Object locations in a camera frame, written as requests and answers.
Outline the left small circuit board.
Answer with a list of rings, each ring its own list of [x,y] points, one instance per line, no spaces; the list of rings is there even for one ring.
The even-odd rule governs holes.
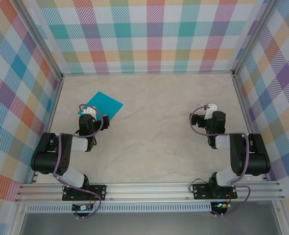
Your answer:
[[[72,210],[78,212],[91,211],[93,209],[93,204],[72,204]]]

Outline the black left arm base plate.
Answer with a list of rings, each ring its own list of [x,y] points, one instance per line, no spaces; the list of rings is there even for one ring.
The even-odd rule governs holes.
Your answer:
[[[102,201],[105,200],[106,185],[89,185],[87,190],[93,192],[94,194],[97,194]],[[73,189],[67,186],[63,186],[62,191],[63,201],[94,201],[94,199],[96,201],[99,200],[98,197],[94,194],[83,192],[81,190]]]

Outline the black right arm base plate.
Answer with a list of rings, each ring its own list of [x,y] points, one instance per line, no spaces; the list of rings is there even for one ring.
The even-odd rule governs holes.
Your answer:
[[[212,199],[212,200],[229,200],[237,199],[237,191],[235,187],[212,187],[209,184],[193,184],[194,200]]]

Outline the blue paper sheet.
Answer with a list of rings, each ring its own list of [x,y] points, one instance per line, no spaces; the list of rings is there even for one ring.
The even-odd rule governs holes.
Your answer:
[[[123,104],[107,96],[102,92],[97,92],[88,102],[88,105],[95,106],[102,115],[108,115],[112,119],[123,107]]]

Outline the aluminium side rail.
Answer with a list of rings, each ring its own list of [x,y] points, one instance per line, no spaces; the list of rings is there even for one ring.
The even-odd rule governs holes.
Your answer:
[[[56,108],[57,108],[58,101],[59,101],[59,98],[60,98],[60,95],[61,95],[61,91],[62,91],[62,88],[63,88],[63,84],[64,84],[64,80],[63,80],[63,77],[62,77],[61,80],[58,82],[58,88],[57,88],[57,91],[56,91],[56,96],[54,98],[53,105],[52,105],[52,108],[51,108],[51,111],[50,111],[50,114],[49,114],[48,123],[47,123],[47,126],[45,128],[45,132],[49,132],[51,130],[53,119],[54,119],[54,115],[56,113]],[[36,171],[33,171],[33,174],[32,174],[32,177],[31,177],[29,183],[30,184],[35,183],[37,181],[37,177],[38,177],[38,173]]]
[[[250,119],[249,111],[246,108],[243,94],[241,93],[240,86],[237,79],[233,79],[233,84],[236,90],[236,94],[241,106],[241,111],[244,117],[244,121],[249,132],[249,162],[246,173],[252,173],[253,176],[267,175],[270,172],[270,159],[265,147],[265,143],[260,134],[255,133],[253,124]]]

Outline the aluminium frame leg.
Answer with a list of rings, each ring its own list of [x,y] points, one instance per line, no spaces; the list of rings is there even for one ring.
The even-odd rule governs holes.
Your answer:
[[[275,200],[272,201],[272,204],[274,207],[274,211],[275,211],[275,215],[276,215],[276,219],[279,225],[281,235],[285,235],[287,227],[286,227],[286,219],[283,213],[282,204],[280,201],[275,201]]]
[[[15,205],[14,220],[9,235],[20,235],[24,222],[25,211],[26,204],[20,203]]]

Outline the aluminium corner post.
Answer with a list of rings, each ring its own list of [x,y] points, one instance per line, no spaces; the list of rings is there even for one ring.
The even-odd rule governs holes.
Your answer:
[[[29,30],[30,35],[34,39],[36,45],[39,47],[48,65],[53,70],[53,73],[59,80],[62,80],[63,77],[62,72],[60,71],[55,59],[53,58],[49,48],[47,47],[45,40],[43,39],[40,31],[38,30],[37,25],[34,23],[27,8],[25,7],[23,0],[10,0],[10,1],[17,10],[18,14],[21,16],[22,21]]]
[[[276,10],[278,4],[280,3],[281,0],[269,0],[269,2],[266,5],[266,8],[260,18],[260,20],[257,23],[257,26],[253,30],[253,34],[251,35],[247,46],[245,47],[238,63],[236,64],[235,69],[232,72],[232,78],[236,79],[237,76],[239,75],[240,71],[244,67],[246,61],[248,60],[248,57],[250,53],[252,52],[255,44],[258,42],[260,39],[264,29],[267,26],[267,23],[269,22],[270,18],[273,15],[273,12]]]

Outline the wide aluminium frame beam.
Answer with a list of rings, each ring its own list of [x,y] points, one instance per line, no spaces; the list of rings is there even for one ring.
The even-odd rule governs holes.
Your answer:
[[[105,195],[106,203],[138,202],[193,202],[198,189],[189,189],[190,183],[96,183],[97,191]],[[243,201],[249,186],[248,201],[282,201],[285,193],[277,181],[244,181],[236,189],[237,198]],[[23,184],[16,197],[16,203],[63,203],[61,184]]]

